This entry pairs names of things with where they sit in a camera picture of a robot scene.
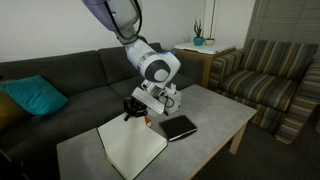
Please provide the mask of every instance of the robotic arm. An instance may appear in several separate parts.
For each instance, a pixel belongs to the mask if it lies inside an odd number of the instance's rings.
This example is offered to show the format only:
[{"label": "robotic arm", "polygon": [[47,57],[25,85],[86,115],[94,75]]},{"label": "robotic arm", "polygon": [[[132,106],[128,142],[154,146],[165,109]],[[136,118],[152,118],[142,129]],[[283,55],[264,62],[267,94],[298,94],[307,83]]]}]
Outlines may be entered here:
[{"label": "robotic arm", "polygon": [[[142,16],[137,0],[82,1],[108,30],[116,34],[126,50],[128,60],[145,78],[141,88],[137,87],[134,90],[132,94],[134,99],[143,103],[141,106],[146,105],[159,114],[163,112],[171,114],[178,110],[180,92],[176,91],[174,85],[167,88],[166,84],[177,73],[180,62],[171,53],[156,53],[148,44],[139,39]],[[134,24],[139,18],[139,28],[136,31]]]}]

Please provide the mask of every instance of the teal throw pillow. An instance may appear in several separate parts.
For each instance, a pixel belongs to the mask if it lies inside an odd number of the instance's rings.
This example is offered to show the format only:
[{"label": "teal throw pillow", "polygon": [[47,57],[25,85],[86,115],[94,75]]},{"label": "teal throw pillow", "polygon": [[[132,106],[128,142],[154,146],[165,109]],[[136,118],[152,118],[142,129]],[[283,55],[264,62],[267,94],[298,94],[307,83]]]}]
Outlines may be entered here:
[{"label": "teal throw pillow", "polygon": [[0,82],[0,88],[23,109],[38,116],[52,114],[69,101],[41,75]]}]

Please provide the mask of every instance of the coffee table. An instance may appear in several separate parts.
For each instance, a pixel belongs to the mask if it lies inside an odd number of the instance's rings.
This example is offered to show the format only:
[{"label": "coffee table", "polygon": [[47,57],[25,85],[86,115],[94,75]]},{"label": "coffee table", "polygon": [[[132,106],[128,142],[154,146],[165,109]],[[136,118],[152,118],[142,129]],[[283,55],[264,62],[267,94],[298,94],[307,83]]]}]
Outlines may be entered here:
[{"label": "coffee table", "polygon": [[[171,116],[149,114],[152,129],[164,135],[159,122],[186,115],[198,131],[168,146],[136,179],[190,179],[232,138],[238,150],[248,121],[256,110],[217,93],[192,85],[181,91],[182,107]],[[122,179],[107,160],[97,129],[57,145],[61,180]]]}]

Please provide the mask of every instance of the open notebook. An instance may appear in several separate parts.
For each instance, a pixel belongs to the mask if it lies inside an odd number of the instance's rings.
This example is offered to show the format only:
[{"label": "open notebook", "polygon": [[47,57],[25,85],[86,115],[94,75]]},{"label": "open notebook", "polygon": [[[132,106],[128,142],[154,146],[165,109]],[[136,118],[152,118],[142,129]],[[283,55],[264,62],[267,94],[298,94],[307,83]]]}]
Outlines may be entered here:
[{"label": "open notebook", "polygon": [[144,117],[125,114],[98,128],[108,160],[125,179],[135,178],[166,146],[167,140],[146,126]]}]

